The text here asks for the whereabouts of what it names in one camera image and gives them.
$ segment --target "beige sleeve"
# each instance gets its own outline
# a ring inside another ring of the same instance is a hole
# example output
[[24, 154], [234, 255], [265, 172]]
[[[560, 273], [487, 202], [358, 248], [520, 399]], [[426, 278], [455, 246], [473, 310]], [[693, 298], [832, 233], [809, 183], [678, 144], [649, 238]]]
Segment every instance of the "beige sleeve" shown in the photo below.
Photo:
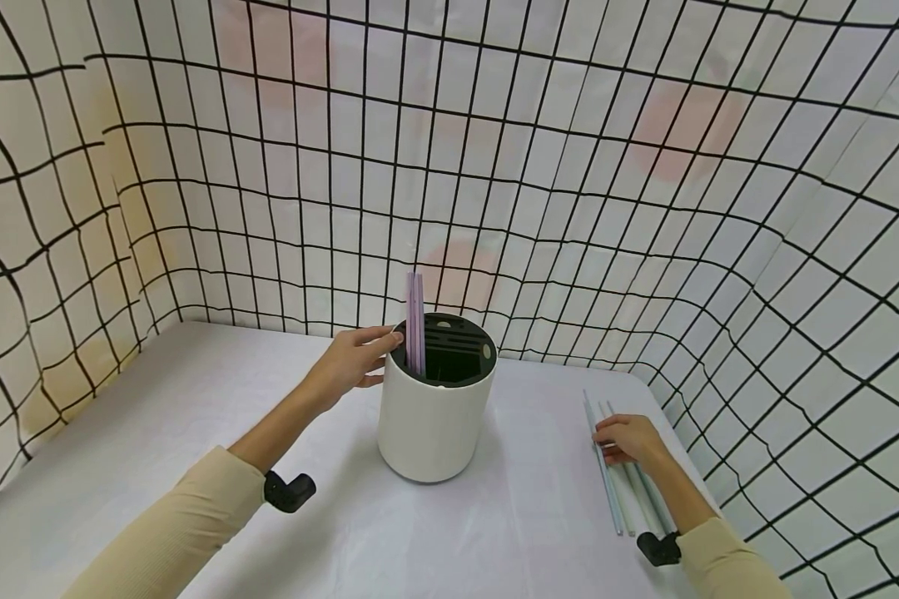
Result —
[[264, 475], [216, 447], [114, 538], [63, 599], [177, 597], [264, 503]]
[[702, 599], [792, 599], [769, 563], [720, 517], [676, 537], [683, 570]]

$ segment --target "right hand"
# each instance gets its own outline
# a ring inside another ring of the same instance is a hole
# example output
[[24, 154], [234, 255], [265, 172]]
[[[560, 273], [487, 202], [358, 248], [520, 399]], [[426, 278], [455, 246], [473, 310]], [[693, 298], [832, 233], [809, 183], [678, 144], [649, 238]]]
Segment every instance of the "right hand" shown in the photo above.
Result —
[[608, 465], [640, 462], [655, 468], [671, 459], [666, 443], [649, 418], [635, 414], [615, 414], [596, 424], [593, 441], [603, 448]]
[[370, 373], [384, 367], [386, 354], [400, 343], [403, 334], [393, 327], [343, 330], [316, 360], [297, 390], [316, 398], [319, 411], [325, 412], [350, 389], [382, 383], [382, 374]]

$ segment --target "white table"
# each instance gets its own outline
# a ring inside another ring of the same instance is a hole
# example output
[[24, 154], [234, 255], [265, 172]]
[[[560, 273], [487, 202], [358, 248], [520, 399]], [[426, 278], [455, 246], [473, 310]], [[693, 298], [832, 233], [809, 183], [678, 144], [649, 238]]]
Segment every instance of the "white table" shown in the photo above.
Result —
[[[1, 493], [0, 599], [59, 597], [328, 344], [200, 323], [160, 335]], [[652, 568], [631, 537], [615, 535], [583, 386], [647, 414], [689, 465], [631, 374], [504, 359], [473, 462], [448, 482], [417, 485], [376, 449], [379, 390], [355, 390], [275, 468], [287, 480], [309, 473], [316, 495], [295, 515], [264, 506], [184, 597], [693, 597], [681, 569]]]

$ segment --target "black wrist strap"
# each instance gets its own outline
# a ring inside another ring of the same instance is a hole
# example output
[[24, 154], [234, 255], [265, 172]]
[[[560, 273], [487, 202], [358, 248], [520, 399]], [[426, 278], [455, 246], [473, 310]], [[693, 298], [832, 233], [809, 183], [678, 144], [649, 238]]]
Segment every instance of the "black wrist strap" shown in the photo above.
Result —
[[678, 536], [678, 532], [669, 533], [660, 540], [656, 535], [645, 532], [639, 535], [635, 544], [639, 547], [639, 551], [643, 551], [643, 555], [653, 566], [672, 566], [674, 563], [679, 563], [683, 557], [682, 551], [679, 551], [679, 546], [676, 544]]
[[281, 512], [293, 513], [300, 509], [306, 499], [316, 494], [316, 483], [306, 474], [300, 474], [290, 484], [286, 484], [280, 474], [270, 471], [264, 481], [264, 499]]

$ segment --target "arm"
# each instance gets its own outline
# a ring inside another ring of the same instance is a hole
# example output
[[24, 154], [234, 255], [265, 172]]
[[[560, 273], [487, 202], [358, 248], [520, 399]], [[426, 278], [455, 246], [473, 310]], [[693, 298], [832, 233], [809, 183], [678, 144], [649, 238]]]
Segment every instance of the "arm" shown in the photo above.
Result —
[[596, 424], [593, 436], [607, 464], [640, 462], [656, 483], [676, 528], [683, 568], [700, 597], [791, 599], [769, 563], [735, 535], [679, 467], [645, 416], [618, 414]]
[[229, 450], [208, 453], [163, 498], [130, 523], [80, 574], [64, 599], [172, 599], [264, 503], [264, 473], [304, 429], [355, 386], [382, 374], [403, 336], [390, 327], [338, 334], [310, 372]]

